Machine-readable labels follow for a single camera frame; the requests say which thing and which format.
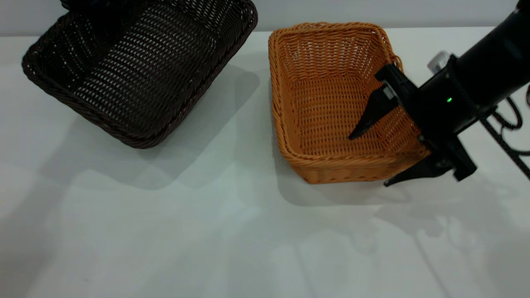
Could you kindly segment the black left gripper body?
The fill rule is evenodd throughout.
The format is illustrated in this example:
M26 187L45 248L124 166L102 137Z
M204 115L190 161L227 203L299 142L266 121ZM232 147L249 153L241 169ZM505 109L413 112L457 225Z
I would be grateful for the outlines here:
M141 5L140 0L61 0L60 3L69 12L104 29L123 28L130 12Z

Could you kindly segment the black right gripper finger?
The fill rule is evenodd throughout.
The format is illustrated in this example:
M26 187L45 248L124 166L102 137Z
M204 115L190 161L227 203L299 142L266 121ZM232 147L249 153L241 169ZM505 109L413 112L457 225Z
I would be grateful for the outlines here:
M390 187L390 185L395 185L403 181L421 178L436 178L442 176L449 170L452 170L452 166L441 158L424 158L410 168L407 168L407 170L388 179L383 185L385 187Z
M398 104L397 94L392 87L382 86L374 90L369 96L363 115L348 139L354 140L363 136L371 127L394 110Z

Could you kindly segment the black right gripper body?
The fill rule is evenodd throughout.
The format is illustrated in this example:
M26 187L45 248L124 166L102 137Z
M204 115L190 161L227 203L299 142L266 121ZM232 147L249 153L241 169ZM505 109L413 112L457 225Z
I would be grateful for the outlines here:
M426 158L447 161L457 181L477 170L458 134L469 127L477 114L477 106L466 87L477 79L481 65L476 59L451 56L447 65L420 87L394 64L386 64L375 75L384 86L392 87L398 106L418 128L419 142L430 151Z

